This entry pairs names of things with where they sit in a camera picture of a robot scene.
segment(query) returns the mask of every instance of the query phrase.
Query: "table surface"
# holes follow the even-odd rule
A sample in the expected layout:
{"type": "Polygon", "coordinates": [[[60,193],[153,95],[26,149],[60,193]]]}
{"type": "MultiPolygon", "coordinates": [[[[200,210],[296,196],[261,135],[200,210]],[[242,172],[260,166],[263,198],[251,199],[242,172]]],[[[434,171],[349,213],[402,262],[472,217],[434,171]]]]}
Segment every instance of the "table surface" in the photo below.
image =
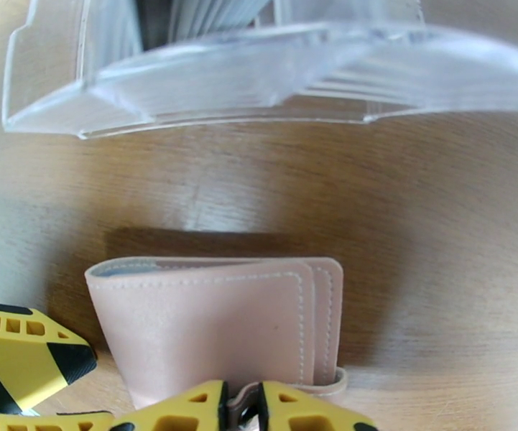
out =
{"type": "MultiPolygon", "coordinates": [[[[7,39],[28,1],[0,0],[0,110],[7,39]]],[[[518,43],[518,0],[465,2],[423,6],[434,22],[518,43]]],[[[99,356],[39,411],[131,408],[83,272],[134,254],[333,256],[346,274],[348,406],[385,431],[518,430],[518,115],[89,142],[0,122],[0,302],[46,310],[99,356]]]]}

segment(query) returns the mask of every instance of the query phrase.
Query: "wood grain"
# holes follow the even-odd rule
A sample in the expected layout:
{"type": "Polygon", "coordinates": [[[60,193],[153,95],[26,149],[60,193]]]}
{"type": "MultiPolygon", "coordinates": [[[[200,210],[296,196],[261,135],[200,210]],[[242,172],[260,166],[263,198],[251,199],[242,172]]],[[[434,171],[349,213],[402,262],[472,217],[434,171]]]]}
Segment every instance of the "wood grain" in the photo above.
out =
{"type": "MultiPolygon", "coordinates": [[[[27,2],[0,0],[0,100],[27,2]]],[[[131,408],[83,272],[139,254],[334,256],[349,407],[383,431],[518,430],[518,115],[91,142],[0,127],[0,302],[48,311],[99,352],[39,411],[131,408]]]]}

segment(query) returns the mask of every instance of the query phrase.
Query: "yellow plastic part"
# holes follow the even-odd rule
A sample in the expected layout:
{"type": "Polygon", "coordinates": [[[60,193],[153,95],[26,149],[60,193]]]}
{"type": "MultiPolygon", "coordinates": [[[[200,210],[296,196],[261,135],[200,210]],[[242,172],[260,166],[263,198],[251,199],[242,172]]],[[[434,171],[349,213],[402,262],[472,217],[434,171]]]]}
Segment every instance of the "yellow plastic part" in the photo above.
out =
{"type": "Polygon", "coordinates": [[[126,414],[115,425],[133,424],[136,431],[219,431],[223,382],[209,381],[167,399],[126,414]]]}
{"type": "Polygon", "coordinates": [[[316,399],[279,382],[263,383],[269,425],[262,431],[372,431],[362,414],[316,399]]]}
{"type": "Polygon", "coordinates": [[[0,311],[0,382],[22,410],[68,385],[48,343],[88,346],[79,335],[40,311],[32,312],[23,315],[0,311]]]}
{"type": "Polygon", "coordinates": [[[0,414],[0,431],[108,431],[112,423],[108,412],[49,417],[0,414]]]}

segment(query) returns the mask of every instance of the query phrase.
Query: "leather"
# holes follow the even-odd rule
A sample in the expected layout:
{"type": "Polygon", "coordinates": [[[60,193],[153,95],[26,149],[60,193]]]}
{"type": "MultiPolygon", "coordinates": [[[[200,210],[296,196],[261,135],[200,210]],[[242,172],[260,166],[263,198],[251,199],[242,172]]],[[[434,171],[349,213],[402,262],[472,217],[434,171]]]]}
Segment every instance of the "leather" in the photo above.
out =
{"type": "Polygon", "coordinates": [[[209,379],[277,380],[336,399],[343,272],[328,258],[133,257],[85,278],[135,407],[209,379]]]}

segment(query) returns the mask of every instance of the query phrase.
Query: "clear plastic organizer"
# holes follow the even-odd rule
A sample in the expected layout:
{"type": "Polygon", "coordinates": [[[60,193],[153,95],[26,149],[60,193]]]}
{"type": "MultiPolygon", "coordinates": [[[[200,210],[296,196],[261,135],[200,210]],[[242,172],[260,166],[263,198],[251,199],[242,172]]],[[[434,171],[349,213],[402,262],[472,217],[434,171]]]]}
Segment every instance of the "clear plastic organizer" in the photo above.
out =
{"type": "Polygon", "coordinates": [[[9,41],[2,120],[85,139],[441,111],[518,111],[518,48],[428,25],[418,0],[269,0],[242,29],[147,51],[135,0],[31,0],[9,41]]]}

